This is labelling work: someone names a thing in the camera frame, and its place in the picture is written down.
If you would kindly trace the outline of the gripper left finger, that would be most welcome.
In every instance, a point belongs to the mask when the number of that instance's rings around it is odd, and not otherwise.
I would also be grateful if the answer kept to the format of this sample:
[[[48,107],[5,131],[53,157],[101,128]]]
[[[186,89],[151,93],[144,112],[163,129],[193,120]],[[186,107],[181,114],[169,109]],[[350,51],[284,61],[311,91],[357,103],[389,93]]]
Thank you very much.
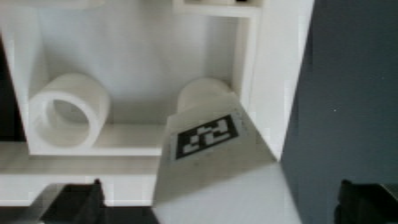
[[[50,184],[19,217],[19,224],[108,224],[101,181]]]

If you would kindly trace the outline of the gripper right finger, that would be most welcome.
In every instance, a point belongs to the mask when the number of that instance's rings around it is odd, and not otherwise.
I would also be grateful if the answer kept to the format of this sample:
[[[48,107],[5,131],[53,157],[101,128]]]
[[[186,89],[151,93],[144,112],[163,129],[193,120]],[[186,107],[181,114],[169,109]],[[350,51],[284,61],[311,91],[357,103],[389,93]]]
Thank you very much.
[[[398,184],[341,181],[334,224],[398,224]]]

